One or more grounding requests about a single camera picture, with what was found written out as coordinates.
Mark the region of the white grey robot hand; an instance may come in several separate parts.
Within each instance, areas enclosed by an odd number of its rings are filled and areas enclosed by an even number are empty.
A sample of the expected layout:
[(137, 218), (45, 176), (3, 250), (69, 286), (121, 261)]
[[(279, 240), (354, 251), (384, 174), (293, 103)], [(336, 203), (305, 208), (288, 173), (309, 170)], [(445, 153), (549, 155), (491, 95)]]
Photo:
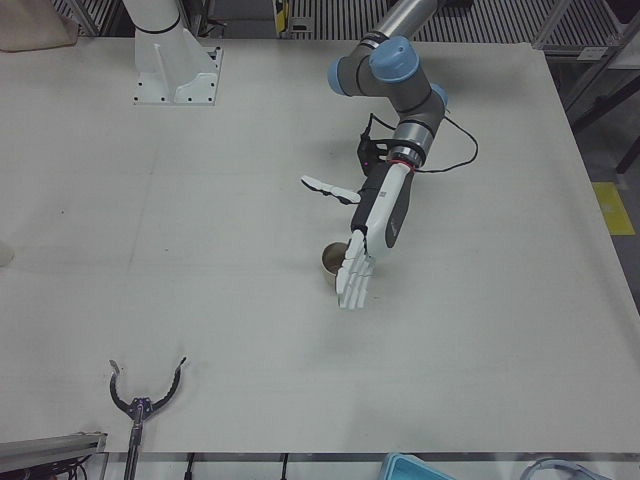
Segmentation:
[(394, 247), (406, 217), (414, 169), (401, 161), (374, 166), (358, 191), (324, 183), (304, 175), (308, 189), (354, 205), (351, 236), (337, 271), (335, 291), (342, 309), (364, 306), (376, 262)]

